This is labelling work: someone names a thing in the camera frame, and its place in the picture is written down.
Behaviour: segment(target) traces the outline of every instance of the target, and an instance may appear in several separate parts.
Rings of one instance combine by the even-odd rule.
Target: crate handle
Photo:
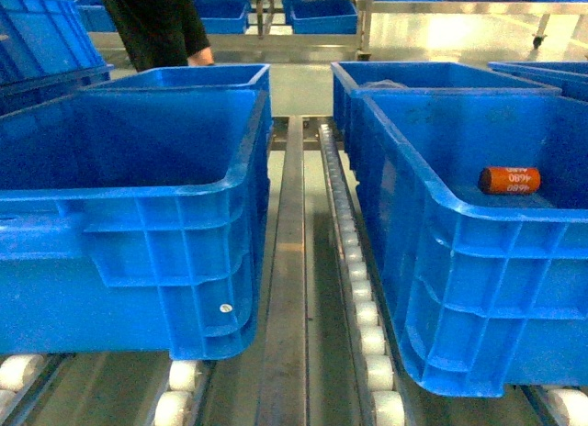
[[[84,214],[0,214],[0,261],[85,256]]]

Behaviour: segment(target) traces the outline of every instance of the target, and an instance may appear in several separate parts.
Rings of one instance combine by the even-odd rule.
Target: orange component
[[[534,167],[486,167],[478,186],[484,194],[529,195],[541,185],[541,174]]]

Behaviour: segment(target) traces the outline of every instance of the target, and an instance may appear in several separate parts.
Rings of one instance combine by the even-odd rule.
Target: metal beam
[[[359,10],[367,3],[357,2]],[[588,15],[587,3],[545,2],[388,2],[376,1],[373,13],[445,14],[445,15]]]
[[[118,33],[89,33],[98,50],[124,50]],[[215,51],[300,51],[305,48],[355,51],[356,35],[209,35]]]
[[[290,118],[277,213],[257,424],[309,422],[303,120]]]

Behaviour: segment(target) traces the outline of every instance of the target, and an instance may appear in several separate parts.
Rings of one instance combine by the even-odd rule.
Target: person
[[[192,0],[102,0],[138,71],[212,65],[204,25]]]

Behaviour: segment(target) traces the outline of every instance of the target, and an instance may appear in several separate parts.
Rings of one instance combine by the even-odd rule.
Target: floor
[[[452,61],[485,66],[490,61],[584,61],[588,53],[588,21],[577,17],[553,17],[543,46],[532,50],[538,17],[477,16],[387,16],[376,17],[372,37],[373,60]],[[272,103],[274,116],[331,115],[332,76],[329,62],[342,60],[334,53],[311,57],[266,55],[272,62]],[[235,54],[218,54],[219,62],[238,62]],[[115,78],[133,73],[124,54],[108,54],[118,68]],[[272,151],[269,158],[272,182],[264,271],[265,293],[271,268],[271,252],[277,219],[284,153]],[[306,216],[308,253],[312,426],[342,425],[352,401],[347,396],[351,381],[345,372],[350,365],[345,353],[341,303],[336,293],[333,257],[326,240],[328,207],[317,151],[305,152]],[[265,314],[266,294],[260,315]],[[219,364],[210,389],[207,426],[248,426],[254,424],[256,389],[259,384],[263,323],[254,345],[241,356]],[[86,354],[68,370],[45,409],[31,422],[35,426],[107,426],[141,424],[136,409],[147,409],[154,393],[148,369],[161,369],[166,354]],[[94,380],[83,393],[76,393],[84,376]],[[498,400],[432,397],[412,388],[423,408],[423,425],[534,425],[520,393],[509,390]]]

